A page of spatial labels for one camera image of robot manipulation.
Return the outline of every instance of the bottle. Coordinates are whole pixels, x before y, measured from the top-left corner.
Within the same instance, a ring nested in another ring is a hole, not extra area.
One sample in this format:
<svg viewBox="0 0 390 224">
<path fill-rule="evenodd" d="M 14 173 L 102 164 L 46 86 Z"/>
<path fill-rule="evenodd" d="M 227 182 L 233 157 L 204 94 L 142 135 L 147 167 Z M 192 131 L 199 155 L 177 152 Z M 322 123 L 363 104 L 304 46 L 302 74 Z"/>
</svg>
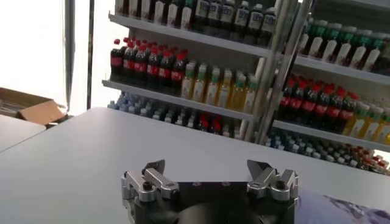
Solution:
<svg viewBox="0 0 390 224">
<path fill-rule="evenodd" d="M 160 115 L 158 115 L 158 114 L 155 114 L 155 115 L 153 115 L 153 119 L 155 119 L 155 120 L 160 120 Z"/>
<path fill-rule="evenodd" d="M 300 37 L 300 41 L 299 41 L 299 44 L 297 47 L 298 54 L 303 54 L 303 51 L 306 48 L 307 41 L 309 40 L 309 31 L 310 31 L 310 27 L 311 27 L 312 23 L 313 23 L 312 17 L 310 17 L 309 20 L 305 22 L 305 24 L 307 24 L 307 26 L 303 27 L 302 35 Z"/>
<path fill-rule="evenodd" d="M 311 45 L 313 45 L 313 41 L 315 38 L 317 38 L 317 39 L 316 39 L 315 45 L 313 46 L 313 51 L 318 50 L 319 46 L 322 43 L 322 36 L 325 32 L 327 24 L 328 24 L 328 21 L 326 21 L 326 20 L 314 20 L 313 21 L 313 25 L 311 26 L 310 31 L 309 31 L 309 39 L 307 41 L 305 49 L 303 50 L 304 55 L 309 54 L 310 49 L 311 49 Z"/>
<path fill-rule="evenodd" d="M 358 30 L 355 41 L 352 42 L 352 48 L 347 56 L 346 66 L 357 69 L 363 55 L 367 51 L 367 44 L 370 40 L 369 36 L 372 34 L 371 30 Z"/>
<path fill-rule="evenodd" d="M 158 59 L 157 47 L 152 48 L 152 53 L 149 56 L 149 62 L 147 64 L 147 84 L 152 89 L 158 89 L 158 73 L 159 73 L 160 61 Z"/>
<path fill-rule="evenodd" d="M 138 0 L 129 0 L 129 17 L 140 16 L 139 12 L 141 11 L 141 4 Z"/>
<path fill-rule="evenodd" d="M 171 53 L 169 50 L 164 51 L 163 59 L 160 62 L 160 69 L 158 70 L 158 82 L 161 90 L 168 90 L 171 87 L 171 69 L 172 62 L 170 60 Z"/>
<path fill-rule="evenodd" d="M 166 0 L 156 0 L 154 7 L 154 23 L 165 24 L 168 17 L 168 3 Z"/>
<path fill-rule="evenodd" d="M 146 75 L 146 67 L 147 67 L 147 57 L 145 53 L 146 47 L 145 45 L 141 45 L 139 51 L 135 56 L 134 63 L 134 78 L 138 84 L 142 85 L 146 83 L 147 75 Z"/>
<path fill-rule="evenodd" d="M 364 140 L 371 140 L 374 136 L 375 131 L 379 127 L 379 122 L 384 109 L 380 107 L 372 107 L 369 110 L 368 115 L 364 120 L 364 125 L 358 133 L 358 138 Z"/>
<path fill-rule="evenodd" d="M 166 25 L 169 27 L 178 27 L 180 22 L 181 10 L 180 10 L 180 0 L 172 0 L 168 7 L 168 19 Z"/>
<path fill-rule="evenodd" d="M 115 0 L 115 15 L 124 14 L 124 0 Z"/>
<path fill-rule="evenodd" d="M 141 109 L 141 114 L 140 114 L 142 117 L 147 117 L 147 111 L 145 108 L 142 108 Z"/>
<path fill-rule="evenodd" d="M 287 120 L 296 121 L 298 116 L 298 111 L 303 102 L 304 91 L 306 88 L 306 83 L 304 81 L 299 81 L 298 88 L 292 92 L 289 104 L 289 113 L 286 114 Z"/>
<path fill-rule="evenodd" d="M 324 33 L 325 33 L 325 27 L 327 25 L 327 21 L 325 20 L 320 20 L 318 22 L 318 26 L 317 26 L 317 30 L 315 31 L 314 33 L 314 38 L 311 39 L 309 38 L 309 43 L 310 44 L 310 48 L 309 48 L 309 51 L 308 51 L 308 57 L 309 58 L 316 58 L 318 53 L 319 53 L 319 50 L 320 50 L 320 47 L 322 45 L 322 42 L 324 42 Z"/>
<path fill-rule="evenodd" d="M 120 49 L 122 57 L 123 57 L 123 55 L 124 55 L 124 52 L 125 52 L 126 49 L 128 48 L 128 47 L 127 47 L 127 42 L 129 42 L 129 38 L 128 38 L 128 37 L 123 38 L 123 42 L 122 42 L 122 44 L 121 44 L 121 49 Z"/>
<path fill-rule="evenodd" d="M 141 41 L 140 40 L 136 40 L 135 41 L 135 48 L 134 50 L 138 51 L 141 47 Z"/>
<path fill-rule="evenodd" d="M 351 49 L 351 41 L 356 32 L 356 27 L 344 26 L 340 29 L 340 34 L 337 37 L 337 45 L 331 56 L 331 62 L 337 65 L 343 65 L 346 57 Z"/>
<path fill-rule="evenodd" d="M 305 94 L 300 113 L 298 114 L 298 122 L 301 124 L 307 124 L 311 114 L 316 107 L 317 96 L 320 90 L 319 85 L 313 85 L 312 88 Z"/>
<path fill-rule="evenodd" d="M 344 98 L 342 103 L 342 110 L 340 111 L 339 117 L 335 122 L 335 132 L 337 134 L 343 133 L 347 123 L 351 120 L 356 107 L 356 101 L 358 96 L 354 93 L 349 93 L 348 97 Z"/>
<path fill-rule="evenodd" d="M 361 127 L 364 125 L 364 119 L 366 118 L 366 115 L 367 115 L 369 109 L 370 109 L 370 106 L 368 106 L 362 102 L 357 102 L 355 114 L 348 121 L 342 134 L 346 135 L 346 136 L 351 136 L 351 137 L 357 138 L 358 133 L 361 130 Z"/>
<path fill-rule="evenodd" d="M 147 57 L 147 58 L 149 58 L 149 56 L 151 56 L 151 53 L 152 53 L 152 46 L 153 46 L 152 43 L 148 43 L 148 44 L 146 45 L 145 53 L 146 53 L 146 57 Z"/>
<path fill-rule="evenodd" d="M 264 14 L 263 25 L 261 26 L 260 36 L 257 44 L 264 47 L 269 47 L 272 40 L 272 35 L 275 31 L 276 25 L 276 9 L 274 7 L 268 8 Z"/>
<path fill-rule="evenodd" d="M 214 67 L 213 72 L 211 74 L 211 80 L 207 86 L 205 103 L 209 105 L 215 105 L 218 85 L 219 85 L 218 82 L 219 82 L 219 68 Z"/>
<path fill-rule="evenodd" d="M 293 79 L 289 79 L 287 81 L 287 85 L 285 89 L 283 90 L 283 97 L 279 104 L 278 109 L 278 119 L 285 120 L 287 119 L 287 114 L 289 113 L 289 105 L 291 100 L 291 95 L 294 91 L 295 81 Z"/>
<path fill-rule="evenodd" d="M 249 14 L 248 5 L 247 1 L 242 1 L 240 7 L 236 11 L 233 23 L 233 32 L 230 34 L 230 38 L 234 41 L 240 41 L 245 36 Z"/>
<path fill-rule="evenodd" d="M 207 35 L 216 36 L 218 34 L 220 12 L 221 0 L 211 0 L 207 15 L 207 25 L 204 29 L 204 33 Z"/>
<path fill-rule="evenodd" d="M 318 50 L 317 58 L 322 61 L 331 62 L 333 52 L 337 46 L 337 36 L 342 25 L 340 23 L 330 23 L 324 33 L 324 40 Z"/>
<path fill-rule="evenodd" d="M 172 123 L 172 118 L 165 117 L 164 121 L 171 124 Z"/>
<path fill-rule="evenodd" d="M 184 55 L 179 54 L 177 56 L 177 60 L 173 64 L 172 72 L 171 72 L 171 82 L 172 82 L 172 90 L 173 94 L 176 96 L 180 96 L 182 91 L 182 82 L 183 77 L 185 75 L 185 61 Z"/>
<path fill-rule="evenodd" d="M 232 71 L 230 69 L 225 69 L 224 81 L 221 85 L 218 94 L 217 107 L 227 108 L 227 104 L 230 99 L 230 85 L 232 82 Z"/>
<path fill-rule="evenodd" d="M 220 29 L 218 35 L 221 38 L 229 38 L 232 31 L 232 20 L 234 15 L 234 0 L 226 0 L 222 5 L 220 17 Z"/>
<path fill-rule="evenodd" d="M 199 71 L 197 74 L 197 80 L 195 82 L 194 86 L 194 94 L 193 94 L 193 101 L 196 102 L 202 102 L 203 101 L 203 95 L 204 95 L 204 89 L 205 89 L 205 75 L 206 75 L 207 66 L 206 65 L 200 65 Z"/>
<path fill-rule="evenodd" d="M 376 129 L 372 141 L 386 144 L 386 137 L 390 134 L 390 108 L 385 108 L 379 127 Z"/>
<path fill-rule="evenodd" d="M 254 75 L 249 76 L 249 87 L 246 91 L 246 98 L 244 101 L 244 113 L 250 114 L 253 110 L 253 104 L 256 97 L 256 90 L 257 90 L 257 79 Z"/>
<path fill-rule="evenodd" d="M 208 121 L 203 121 L 200 131 L 208 132 Z"/>
<path fill-rule="evenodd" d="M 260 27 L 264 18 L 261 12 L 262 9 L 263 5 L 256 4 L 250 11 L 247 33 L 244 37 L 245 43 L 255 44 L 257 42 L 257 36 L 260 33 Z"/>
<path fill-rule="evenodd" d="M 111 73 L 120 75 L 122 72 L 122 67 L 123 67 L 123 59 L 122 59 L 122 54 L 119 48 L 121 40 L 116 39 L 114 41 L 114 48 L 111 50 L 110 53 L 110 61 L 111 61 Z"/>
<path fill-rule="evenodd" d="M 180 28 L 183 30 L 190 30 L 192 17 L 193 17 L 193 0 L 185 0 L 185 5 L 182 12 L 182 20 L 180 22 Z"/>
<path fill-rule="evenodd" d="M 308 124 L 310 126 L 319 128 L 322 123 L 322 119 L 324 118 L 325 112 L 328 109 L 330 94 L 332 93 L 332 88 L 330 86 L 326 86 L 324 91 L 320 93 L 317 105 L 314 108 L 314 113 L 312 114 Z"/>
<path fill-rule="evenodd" d="M 194 29 L 196 31 L 203 32 L 209 8 L 210 2 L 208 0 L 197 0 L 194 21 Z"/>
<path fill-rule="evenodd" d="M 118 106 L 115 104 L 114 100 L 111 100 L 110 104 L 107 105 L 107 108 L 111 108 L 111 109 L 117 110 Z"/>
<path fill-rule="evenodd" d="M 322 121 L 322 128 L 328 131 L 334 131 L 335 122 L 342 108 L 342 101 L 346 96 L 344 89 L 340 88 L 337 90 L 330 101 L 327 111 L 325 112 L 324 119 Z"/>
<path fill-rule="evenodd" d="M 230 108 L 236 111 L 242 111 L 243 110 L 243 103 L 245 99 L 245 81 L 246 76 L 243 74 L 243 72 L 238 71 L 237 72 L 237 80 L 236 84 L 233 88 L 232 98 L 230 98 Z"/>
<path fill-rule="evenodd" d="M 186 65 L 185 77 L 182 83 L 182 98 L 192 99 L 194 89 L 194 70 L 195 64 L 188 63 Z"/>
<path fill-rule="evenodd" d="M 149 21 L 151 19 L 151 14 L 154 9 L 151 9 L 151 6 L 154 6 L 152 0 L 142 0 L 141 1 L 141 20 Z"/>
<path fill-rule="evenodd" d="M 368 45 L 365 55 L 360 61 L 359 68 L 364 71 L 371 71 L 382 50 L 383 40 L 386 37 L 384 33 L 373 33 L 371 43 Z"/>
<path fill-rule="evenodd" d="M 387 34 L 384 43 L 383 50 L 378 57 L 374 72 L 390 76 L 390 34 Z"/>
<path fill-rule="evenodd" d="M 132 80 L 134 78 L 134 61 L 137 52 L 134 50 L 134 44 L 132 42 L 129 42 L 127 46 L 128 48 L 123 55 L 122 75 Z"/>
</svg>

